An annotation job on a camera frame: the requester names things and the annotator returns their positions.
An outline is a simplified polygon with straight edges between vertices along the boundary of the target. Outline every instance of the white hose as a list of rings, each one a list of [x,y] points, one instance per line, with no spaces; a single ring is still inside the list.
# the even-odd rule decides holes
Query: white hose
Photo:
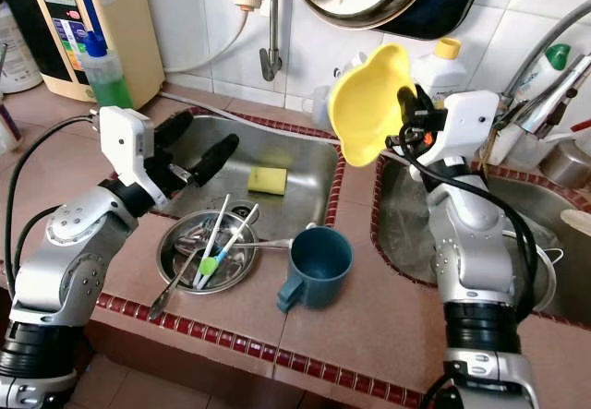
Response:
[[[209,106],[208,104],[205,104],[204,102],[198,102],[197,100],[192,100],[187,97],[181,97],[179,95],[174,95],[173,93],[158,92],[158,95],[160,95],[163,98],[175,100],[177,102],[183,102],[184,104],[190,104],[192,106],[202,107],[203,109],[207,109],[209,111],[212,111],[218,115],[223,116],[224,118],[228,118],[230,120],[237,121],[238,123],[241,123],[243,125],[255,127],[256,129],[264,130],[265,132],[271,132],[272,134],[283,135],[284,137],[290,137],[290,138],[307,139],[309,141],[317,141],[320,143],[335,144],[338,146],[341,145],[341,141],[339,141],[338,139],[334,139],[334,138],[313,137],[311,135],[298,134],[297,132],[291,132],[289,130],[275,129],[274,127],[263,126],[258,123],[255,123],[253,121],[245,120],[241,116],[230,114],[229,112],[223,111],[222,109],[218,109],[217,107]],[[396,160],[397,162],[401,162],[402,164],[408,165],[408,162],[404,158],[402,158],[392,152],[389,152],[387,150],[383,150],[381,152],[381,154],[386,157],[392,158],[393,160]]]
[[[232,40],[230,40],[222,49],[220,49],[215,54],[208,56],[205,60],[201,61],[200,63],[193,63],[188,66],[182,66],[182,67],[165,67],[164,72],[167,72],[167,73],[188,72],[189,70],[197,69],[198,67],[203,67],[205,65],[208,65],[213,60],[215,60],[217,57],[219,57],[221,54],[223,54],[225,51],[227,51],[230,48],[230,46],[235,43],[235,41],[238,39],[238,37],[242,33],[242,30],[244,30],[244,27],[247,25],[248,12],[246,10],[242,10],[241,12],[242,12],[242,19],[240,20],[240,25],[238,26],[238,31],[236,32],[234,37],[232,37]]]

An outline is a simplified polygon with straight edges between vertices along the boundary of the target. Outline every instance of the sink drain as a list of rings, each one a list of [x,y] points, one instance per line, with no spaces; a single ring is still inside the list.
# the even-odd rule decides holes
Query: sink drain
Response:
[[[245,219],[250,214],[250,211],[252,211],[254,207],[255,203],[253,203],[252,201],[247,201],[245,199],[234,201],[233,203],[228,204],[228,210],[232,213],[235,213],[239,217],[242,217],[243,219]],[[259,219],[259,216],[260,210],[257,210],[248,223],[254,223],[256,220]]]

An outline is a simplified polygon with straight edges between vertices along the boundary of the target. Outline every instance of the yellow bottle cap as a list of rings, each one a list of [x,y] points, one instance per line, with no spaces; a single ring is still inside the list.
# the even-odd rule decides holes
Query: yellow bottle cap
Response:
[[[454,60],[460,53],[462,42],[455,38],[441,38],[435,46],[435,55],[446,60]]]

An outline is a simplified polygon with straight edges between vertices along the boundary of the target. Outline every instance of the blue mug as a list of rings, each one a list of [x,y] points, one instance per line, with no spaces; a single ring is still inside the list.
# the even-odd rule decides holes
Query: blue mug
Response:
[[[320,309],[341,291],[353,264],[347,239],[330,227],[301,232],[289,249],[287,281],[277,294],[277,307],[287,312],[295,303]]]

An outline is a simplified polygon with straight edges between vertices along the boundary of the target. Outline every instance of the yellow sponge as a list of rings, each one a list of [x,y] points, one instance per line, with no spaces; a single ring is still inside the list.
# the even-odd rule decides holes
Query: yellow sponge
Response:
[[[287,170],[274,167],[253,167],[248,178],[248,190],[284,195]]]

